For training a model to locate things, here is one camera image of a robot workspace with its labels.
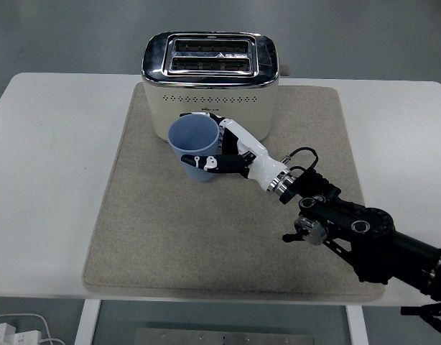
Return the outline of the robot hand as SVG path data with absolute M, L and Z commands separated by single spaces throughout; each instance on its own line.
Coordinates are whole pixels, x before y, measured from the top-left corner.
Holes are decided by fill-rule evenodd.
M 255 180 L 265 191 L 283 194 L 295 178 L 283 163 L 272 159 L 265 146 L 232 119 L 209 112 L 199 115 L 211 118 L 220 131 L 219 155 L 183 155 L 181 161 L 208 173 L 238 173 Z

